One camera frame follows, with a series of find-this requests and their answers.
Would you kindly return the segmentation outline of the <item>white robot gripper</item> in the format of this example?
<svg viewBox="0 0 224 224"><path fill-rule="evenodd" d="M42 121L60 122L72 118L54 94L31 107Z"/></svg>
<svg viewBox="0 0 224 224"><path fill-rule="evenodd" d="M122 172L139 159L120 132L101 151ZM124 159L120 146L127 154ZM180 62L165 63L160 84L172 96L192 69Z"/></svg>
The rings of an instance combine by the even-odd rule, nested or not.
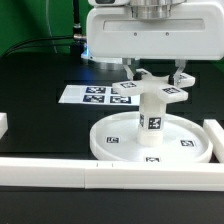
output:
<svg viewBox="0 0 224 224"><path fill-rule="evenodd" d="M224 58L224 1L130 1L93 6L86 22L94 57L123 58L127 78L141 79L139 59L173 59L178 85L186 60Z"/></svg>

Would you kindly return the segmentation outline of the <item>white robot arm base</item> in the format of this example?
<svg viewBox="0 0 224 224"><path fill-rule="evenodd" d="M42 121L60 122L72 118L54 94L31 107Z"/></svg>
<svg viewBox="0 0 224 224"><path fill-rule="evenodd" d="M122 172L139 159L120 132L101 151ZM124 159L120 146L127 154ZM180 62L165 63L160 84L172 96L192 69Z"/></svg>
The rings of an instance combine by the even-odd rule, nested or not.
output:
<svg viewBox="0 0 224 224"><path fill-rule="evenodd" d="M102 70L123 70L124 65L131 65L133 63L132 59L127 58L102 58L102 57L94 57L88 50L85 50L81 54L81 61L84 64L92 66L94 68L102 69Z"/></svg>

